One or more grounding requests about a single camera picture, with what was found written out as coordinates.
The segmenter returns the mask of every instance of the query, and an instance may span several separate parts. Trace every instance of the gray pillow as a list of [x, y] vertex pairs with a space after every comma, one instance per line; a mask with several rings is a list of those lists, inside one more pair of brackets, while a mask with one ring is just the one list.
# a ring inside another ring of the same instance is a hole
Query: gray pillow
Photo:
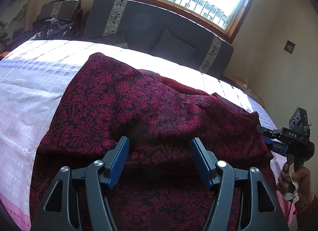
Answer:
[[160, 57], [180, 65], [186, 65], [193, 58], [197, 50], [186, 44], [175, 35], [165, 29], [150, 53], [152, 56]]
[[113, 46], [129, 49], [125, 30], [122, 30], [121, 32], [118, 32], [112, 35], [106, 35], [103, 37], [94, 38], [94, 39], [88, 40], [88, 42], [97, 43], [97, 44], [105, 44], [105, 45], [113, 45]]

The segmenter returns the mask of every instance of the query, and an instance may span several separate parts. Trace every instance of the checkered sheet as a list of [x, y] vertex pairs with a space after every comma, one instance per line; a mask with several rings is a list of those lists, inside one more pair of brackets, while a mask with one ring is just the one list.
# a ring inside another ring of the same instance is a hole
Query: checkered sheet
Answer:
[[[36, 149], [67, 85], [96, 52], [209, 94], [216, 92], [248, 112], [257, 111], [262, 126], [276, 128], [265, 110], [241, 90], [196, 70], [104, 44], [27, 41], [0, 62], [0, 199], [22, 231], [31, 227], [29, 192]], [[271, 169], [277, 179], [286, 159], [274, 156]], [[285, 211], [287, 204], [280, 204]]]

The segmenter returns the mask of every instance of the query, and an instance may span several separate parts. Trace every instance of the red sleeve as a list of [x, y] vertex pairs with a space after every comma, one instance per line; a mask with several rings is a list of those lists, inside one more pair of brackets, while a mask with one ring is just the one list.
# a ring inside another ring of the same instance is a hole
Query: red sleeve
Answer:
[[315, 195], [313, 201], [309, 205], [307, 209], [305, 209], [302, 213], [297, 214], [297, 224], [298, 228], [300, 228], [307, 219], [311, 216], [311, 213], [318, 207], [318, 199]]

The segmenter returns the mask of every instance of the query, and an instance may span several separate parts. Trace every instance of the hand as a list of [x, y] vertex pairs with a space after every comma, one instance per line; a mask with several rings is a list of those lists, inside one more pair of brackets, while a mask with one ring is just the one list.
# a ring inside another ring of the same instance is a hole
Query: hand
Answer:
[[[280, 172], [280, 177], [278, 178], [278, 184], [276, 188], [281, 194], [284, 194], [288, 190], [288, 186], [291, 182], [291, 178], [288, 173], [289, 165], [284, 164], [283, 169]], [[313, 194], [311, 190], [311, 175], [308, 168], [302, 167], [292, 174], [293, 180], [297, 181], [298, 187], [298, 202], [295, 203], [296, 209], [301, 208], [310, 199]], [[301, 209], [300, 212], [304, 211], [309, 205], [308, 203], [305, 207]]]

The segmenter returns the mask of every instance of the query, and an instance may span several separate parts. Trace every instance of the silver screw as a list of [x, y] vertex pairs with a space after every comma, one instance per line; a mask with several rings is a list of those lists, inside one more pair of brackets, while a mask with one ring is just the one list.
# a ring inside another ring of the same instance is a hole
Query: silver screw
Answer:
[[251, 171], [254, 173], [254, 174], [257, 174], [259, 172], [258, 168], [256, 167], [252, 167], [251, 168]]
[[65, 172], [67, 172], [68, 170], [69, 170], [68, 166], [63, 166], [63, 167], [61, 168], [61, 172], [62, 172], [62, 173], [65, 173]]
[[225, 166], [226, 166], [226, 162], [223, 161], [223, 160], [220, 160], [220, 161], [217, 162], [217, 165], [218, 165], [219, 167], [225, 167]]
[[103, 164], [103, 161], [102, 160], [96, 160], [95, 162], [94, 162], [94, 165], [95, 166], [100, 166], [100, 165], [102, 165]]

